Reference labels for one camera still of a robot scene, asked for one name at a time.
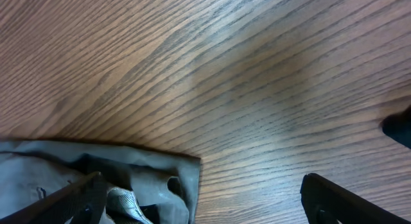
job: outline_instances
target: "garment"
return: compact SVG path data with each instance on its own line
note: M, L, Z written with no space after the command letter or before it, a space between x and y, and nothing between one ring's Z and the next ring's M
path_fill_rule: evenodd
M385 135L411 148L411 106L402 113L385 118L382 128Z
M0 170L5 188L0 191L0 218L41 199L43 191L51 194L84 174L101 171L112 184L107 210L119 209L115 204L134 199L144 214L156 213L154 219L159 223L194 223L198 158L126 146L5 141L0 142ZM12 201L11 205L2 205L5 200ZM139 215L134 210L131 205L123 212Z

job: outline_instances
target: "gray cloth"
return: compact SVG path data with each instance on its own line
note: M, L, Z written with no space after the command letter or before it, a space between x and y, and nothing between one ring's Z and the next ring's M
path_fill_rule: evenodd
M133 191L140 207L155 205L161 223L194 223L198 158L126 146L56 141L5 141L0 142L0 152L39 157L81 173L101 171L113 185ZM16 174L15 179L23 176Z

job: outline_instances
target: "black object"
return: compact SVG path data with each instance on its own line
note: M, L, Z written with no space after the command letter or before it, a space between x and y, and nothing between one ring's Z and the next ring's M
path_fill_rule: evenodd
M309 224L410 224L329 180L304 176L301 202Z
M385 118L381 125L385 135L411 148L411 106L400 114Z
M107 183L100 172L83 177L28 207L0 220L0 224L98 224L107 199Z

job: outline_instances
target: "table top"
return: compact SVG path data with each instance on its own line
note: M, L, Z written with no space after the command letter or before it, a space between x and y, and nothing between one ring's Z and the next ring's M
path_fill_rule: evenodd
M411 220L411 0L0 0L0 137L202 158L198 223L307 223L318 173Z

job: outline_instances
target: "wooden table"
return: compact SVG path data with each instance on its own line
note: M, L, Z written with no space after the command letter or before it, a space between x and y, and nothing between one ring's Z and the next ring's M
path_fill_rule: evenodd
M202 158L198 223L307 223L316 172L411 220L411 0L0 0L0 136Z

